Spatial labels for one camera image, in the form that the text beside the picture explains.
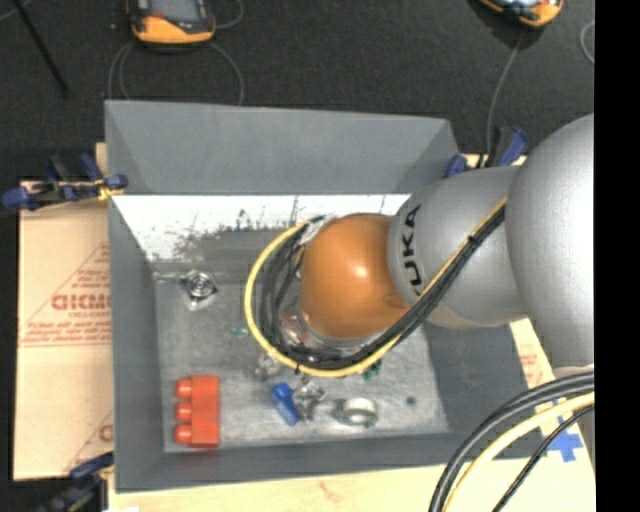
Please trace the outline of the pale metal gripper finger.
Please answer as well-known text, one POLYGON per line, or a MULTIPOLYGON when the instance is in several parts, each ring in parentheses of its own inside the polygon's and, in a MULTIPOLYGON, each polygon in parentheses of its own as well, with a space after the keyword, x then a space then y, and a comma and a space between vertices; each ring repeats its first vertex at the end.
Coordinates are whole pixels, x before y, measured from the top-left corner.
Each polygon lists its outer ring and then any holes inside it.
POLYGON ((328 396, 328 391, 309 377, 302 377, 293 391, 295 412, 299 420, 312 420, 316 407, 328 396))
POLYGON ((262 352, 256 361, 254 377, 264 382, 282 371, 282 364, 266 352, 262 352))

